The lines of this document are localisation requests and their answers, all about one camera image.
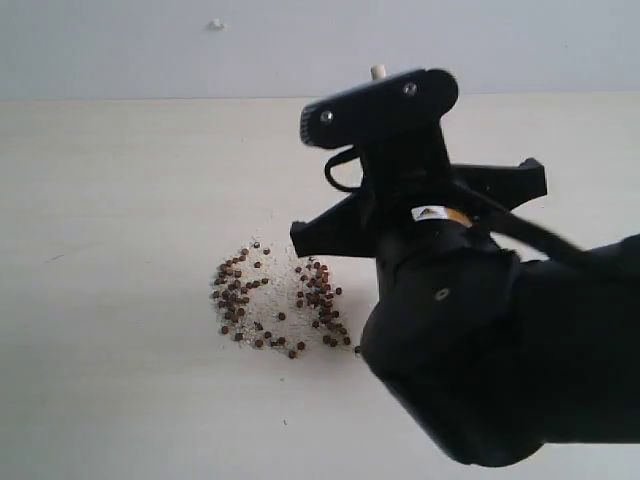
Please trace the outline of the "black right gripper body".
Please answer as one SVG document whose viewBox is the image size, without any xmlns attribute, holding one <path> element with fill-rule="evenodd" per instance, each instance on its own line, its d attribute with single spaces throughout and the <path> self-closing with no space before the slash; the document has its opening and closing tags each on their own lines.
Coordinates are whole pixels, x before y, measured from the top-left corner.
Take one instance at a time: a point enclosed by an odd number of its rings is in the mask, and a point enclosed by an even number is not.
<svg viewBox="0 0 640 480">
<path fill-rule="evenodd" d="M 517 225 L 514 209 L 546 195 L 537 160 L 504 167 L 361 157 L 359 185 L 346 186 L 332 170 L 348 160 L 335 156 L 325 166 L 327 181 L 345 198 L 312 220 L 292 223 L 298 256 L 373 258 L 381 280 L 408 264 L 461 262 L 505 277 L 518 271 L 518 255 L 491 234 Z"/>
</svg>

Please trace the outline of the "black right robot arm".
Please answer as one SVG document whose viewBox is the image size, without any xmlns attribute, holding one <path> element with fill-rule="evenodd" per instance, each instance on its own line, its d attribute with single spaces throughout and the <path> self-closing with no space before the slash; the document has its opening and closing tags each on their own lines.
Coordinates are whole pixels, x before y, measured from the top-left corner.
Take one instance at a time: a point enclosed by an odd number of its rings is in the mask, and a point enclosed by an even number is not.
<svg viewBox="0 0 640 480">
<path fill-rule="evenodd" d="M 455 165 L 290 229 L 301 257 L 375 260 L 361 357 L 462 464 L 639 440 L 639 240 L 582 251 L 514 214 L 545 192 L 535 159 Z"/>
</svg>

